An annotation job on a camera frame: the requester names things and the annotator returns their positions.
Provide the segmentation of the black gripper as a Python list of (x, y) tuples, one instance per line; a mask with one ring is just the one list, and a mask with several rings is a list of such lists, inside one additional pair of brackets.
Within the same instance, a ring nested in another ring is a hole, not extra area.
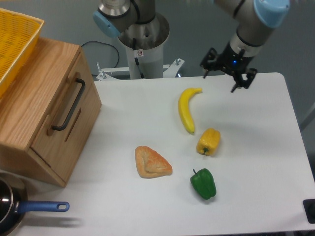
[(253, 82), (258, 70), (248, 68), (252, 57), (245, 57), (245, 49), (233, 49), (230, 42), (226, 45), (223, 52), (218, 55), (215, 48), (210, 48), (200, 63), (204, 70), (203, 79), (208, 76), (210, 71), (222, 71), (231, 75), (235, 85), (231, 89), (233, 93), (236, 89), (248, 89)]

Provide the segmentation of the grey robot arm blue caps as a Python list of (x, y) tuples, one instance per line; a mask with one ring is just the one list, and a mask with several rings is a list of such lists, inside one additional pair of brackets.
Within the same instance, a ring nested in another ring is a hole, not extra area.
[[(249, 68), (274, 29), (290, 8), (287, 0), (217, 0), (215, 4), (238, 22), (235, 34), (222, 53), (211, 48), (200, 66), (222, 71), (234, 79), (234, 88), (249, 88), (257, 70)], [(107, 36), (125, 47), (130, 77), (163, 76), (163, 46), (170, 34), (169, 23), (156, 12), (153, 0), (102, 0), (93, 20)]]

